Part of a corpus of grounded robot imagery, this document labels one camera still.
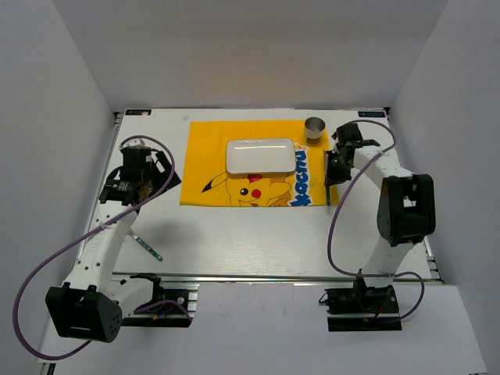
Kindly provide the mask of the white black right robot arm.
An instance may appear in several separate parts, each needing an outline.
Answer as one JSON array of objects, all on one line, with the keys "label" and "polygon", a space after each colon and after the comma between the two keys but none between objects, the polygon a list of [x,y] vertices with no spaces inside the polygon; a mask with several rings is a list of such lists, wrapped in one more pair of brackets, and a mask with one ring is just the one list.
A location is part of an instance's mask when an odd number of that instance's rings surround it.
[{"label": "white black right robot arm", "polygon": [[326,189],[347,183],[334,211],[332,224],[355,184],[368,177],[379,189],[377,229],[379,237],[365,266],[357,272],[340,268],[331,252],[327,259],[337,272],[363,280],[352,294],[354,305],[369,312],[380,304],[379,288],[386,288],[402,277],[399,267],[407,254],[435,231],[436,211],[434,180],[428,174],[415,174],[389,156],[394,144],[382,147],[378,141],[365,139],[359,121],[349,121],[333,133],[335,146],[324,153]]}]

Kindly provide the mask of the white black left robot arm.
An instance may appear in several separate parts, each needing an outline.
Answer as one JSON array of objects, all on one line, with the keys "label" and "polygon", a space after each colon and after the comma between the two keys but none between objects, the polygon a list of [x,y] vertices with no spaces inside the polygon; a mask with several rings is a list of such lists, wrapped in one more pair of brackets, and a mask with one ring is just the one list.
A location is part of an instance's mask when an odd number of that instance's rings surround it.
[{"label": "white black left robot arm", "polygon": [[106,178],[95,211],[97,234],[85,242],[76,265],[45,303],[59,336],[114,341],[123,319],[143,306],[161,309],[165,292],[154,273],[112,282],[116,260],[140,212],[138,204],[180,184],[164,152],[143,145],[121,149],[123,163]]}]

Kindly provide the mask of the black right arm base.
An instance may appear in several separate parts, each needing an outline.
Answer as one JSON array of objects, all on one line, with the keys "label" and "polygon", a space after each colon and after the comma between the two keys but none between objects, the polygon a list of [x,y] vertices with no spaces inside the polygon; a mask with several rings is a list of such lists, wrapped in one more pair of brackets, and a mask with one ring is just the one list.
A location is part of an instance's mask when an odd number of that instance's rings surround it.
[{"label": "black right arm base", "polygon": [[398,300],[392,286],[378,295],[361,295],[350,288],[326,289],[319,304],[327,308],[329,332],[401,331]]}]

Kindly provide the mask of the yellow Pikachu cloth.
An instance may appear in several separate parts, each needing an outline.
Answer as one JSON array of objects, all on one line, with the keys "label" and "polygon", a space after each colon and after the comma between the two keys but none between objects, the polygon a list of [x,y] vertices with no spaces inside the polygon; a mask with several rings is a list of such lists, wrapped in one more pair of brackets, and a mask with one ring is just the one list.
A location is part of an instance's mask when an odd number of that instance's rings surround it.
[{"label": "yellow Pikachu cloth", "polygon": [[[295,148],[292,173],[249,172],[233,175],[226,166],[233,140],[288,138]],[[336,188],[324,185],[326,131],[311,145],[305,121],[246,120],[193,122],[187,139],[180,204],[211,207],[299,207],[338,204]]]}]

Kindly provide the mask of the knife with teal handle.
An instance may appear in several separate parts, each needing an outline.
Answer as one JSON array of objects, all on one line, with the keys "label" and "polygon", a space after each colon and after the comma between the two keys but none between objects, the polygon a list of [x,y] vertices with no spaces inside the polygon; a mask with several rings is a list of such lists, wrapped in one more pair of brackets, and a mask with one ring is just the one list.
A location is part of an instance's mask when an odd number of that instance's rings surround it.
[{"label": "knife with teal handle", "polygon": [[324,152],[324,162],[325,162],[325,179],[324,179],[324,186],[325,186],[325,191],[326,191],[326,204],[327,206],[331,205],[331,193],[330,193],[330,186],[331,186],[331,160],[332,160],[332,155],[333,152],[331,150],[327,150]]}]

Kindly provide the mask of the teal handled cutlery piece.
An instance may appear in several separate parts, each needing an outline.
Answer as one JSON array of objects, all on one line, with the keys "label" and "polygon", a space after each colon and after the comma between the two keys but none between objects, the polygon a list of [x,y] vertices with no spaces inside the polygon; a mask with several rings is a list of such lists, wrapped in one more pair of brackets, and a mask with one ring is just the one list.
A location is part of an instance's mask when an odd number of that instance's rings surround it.
[{"label": "teal handled cutlery piece", "polygon": [[147,251],[151,256],[153,256],[157,261],[162,262],[163,257],[156,252],[147,242],[145,242],[141,237],[135,234],[132,230],[128,231],[128,235],[132,237],[145,251]]}]

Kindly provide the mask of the metal cup with paper sleeve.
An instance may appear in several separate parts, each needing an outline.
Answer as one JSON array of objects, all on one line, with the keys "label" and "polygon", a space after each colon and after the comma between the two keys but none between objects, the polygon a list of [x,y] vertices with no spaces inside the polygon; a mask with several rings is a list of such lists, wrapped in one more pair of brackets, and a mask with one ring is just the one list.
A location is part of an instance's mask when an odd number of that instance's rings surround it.
[{"label": "metal cup with paper sleeve", "polygon": [[305,120],[304,127],[305,142],[309,145],[316,145],[321,141],[326,124],[319,117],[313,116]]}]

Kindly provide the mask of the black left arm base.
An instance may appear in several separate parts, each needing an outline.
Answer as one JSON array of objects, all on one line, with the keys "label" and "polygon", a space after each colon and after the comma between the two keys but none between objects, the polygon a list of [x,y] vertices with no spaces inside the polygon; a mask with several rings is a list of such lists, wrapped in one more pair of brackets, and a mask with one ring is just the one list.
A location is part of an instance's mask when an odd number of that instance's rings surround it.
[{"label": "black left arm base", "polygon": [[188,328],[194,319],[198,301],[198,284],[165,283],[151,302],[140,305],[144,308],[124,317],[123,327]]}]

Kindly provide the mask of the white rectangular plate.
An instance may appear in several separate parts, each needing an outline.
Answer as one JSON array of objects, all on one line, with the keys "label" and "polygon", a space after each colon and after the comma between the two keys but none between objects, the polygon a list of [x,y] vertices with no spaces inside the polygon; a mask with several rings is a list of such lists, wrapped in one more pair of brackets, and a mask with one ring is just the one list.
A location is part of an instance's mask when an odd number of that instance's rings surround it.
[{"label": "white rectangular plate", "polygon": [[227,143],[226,170],[231,174],[291,173],[295,145],[289,138],[232,140]]}]

